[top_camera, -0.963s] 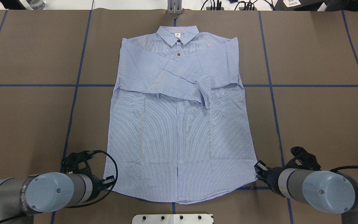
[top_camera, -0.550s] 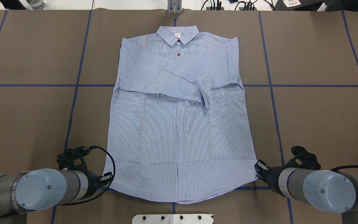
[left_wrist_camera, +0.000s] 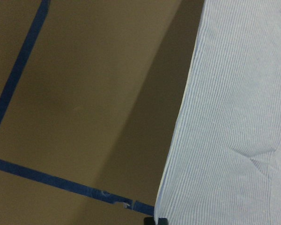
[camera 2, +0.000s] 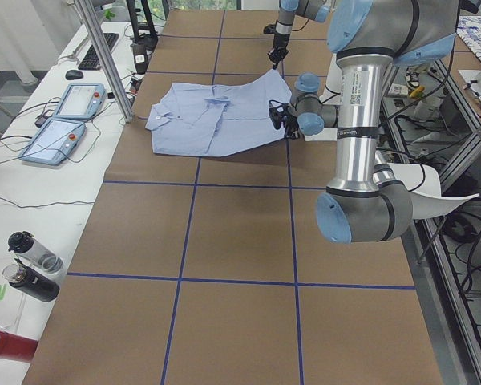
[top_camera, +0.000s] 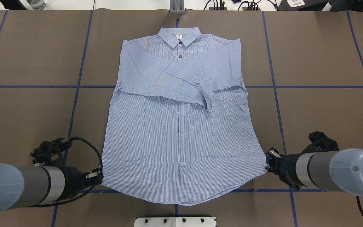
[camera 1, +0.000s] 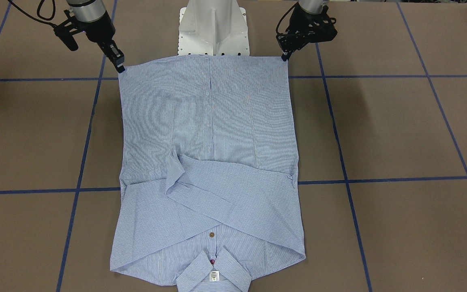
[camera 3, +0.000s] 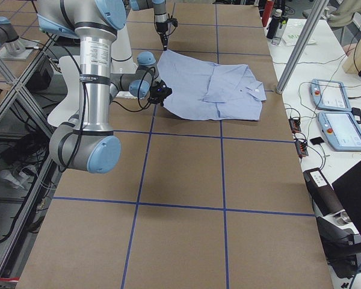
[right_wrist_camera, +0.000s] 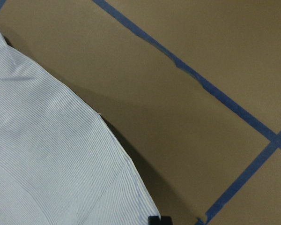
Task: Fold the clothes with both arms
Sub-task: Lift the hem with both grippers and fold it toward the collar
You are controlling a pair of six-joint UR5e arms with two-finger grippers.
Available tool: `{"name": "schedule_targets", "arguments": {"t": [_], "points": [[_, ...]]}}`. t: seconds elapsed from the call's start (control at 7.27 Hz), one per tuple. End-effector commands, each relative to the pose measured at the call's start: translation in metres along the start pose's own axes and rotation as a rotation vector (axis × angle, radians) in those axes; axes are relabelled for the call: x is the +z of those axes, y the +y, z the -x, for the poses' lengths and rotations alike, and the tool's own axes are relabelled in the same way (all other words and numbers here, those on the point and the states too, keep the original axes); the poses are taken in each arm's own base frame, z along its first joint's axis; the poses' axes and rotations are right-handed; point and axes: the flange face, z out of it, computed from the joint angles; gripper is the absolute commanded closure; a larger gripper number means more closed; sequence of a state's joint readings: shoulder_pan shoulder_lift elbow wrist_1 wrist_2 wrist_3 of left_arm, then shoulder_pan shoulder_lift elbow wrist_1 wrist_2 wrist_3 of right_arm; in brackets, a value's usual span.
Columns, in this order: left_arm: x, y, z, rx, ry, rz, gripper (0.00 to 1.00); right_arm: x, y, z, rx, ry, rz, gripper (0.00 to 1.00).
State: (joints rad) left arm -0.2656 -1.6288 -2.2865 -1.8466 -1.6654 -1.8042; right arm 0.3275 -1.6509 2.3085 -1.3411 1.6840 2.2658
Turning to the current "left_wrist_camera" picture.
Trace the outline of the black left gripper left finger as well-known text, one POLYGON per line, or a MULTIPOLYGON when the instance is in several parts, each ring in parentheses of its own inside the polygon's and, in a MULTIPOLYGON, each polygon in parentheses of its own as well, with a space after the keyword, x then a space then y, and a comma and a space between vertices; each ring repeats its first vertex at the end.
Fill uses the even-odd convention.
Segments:
POLYGON ((155 225, 155 220, 153 217, 145 217, 143 219, 143 224, 144 225, 155 225))

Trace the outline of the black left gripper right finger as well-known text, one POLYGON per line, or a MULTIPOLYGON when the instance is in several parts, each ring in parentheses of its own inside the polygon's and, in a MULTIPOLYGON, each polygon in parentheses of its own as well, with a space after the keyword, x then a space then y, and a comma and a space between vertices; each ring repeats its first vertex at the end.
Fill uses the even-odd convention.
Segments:
POLYGON ((166 218, 159 218, 157 225, 169 225, 169 222, 166 218))

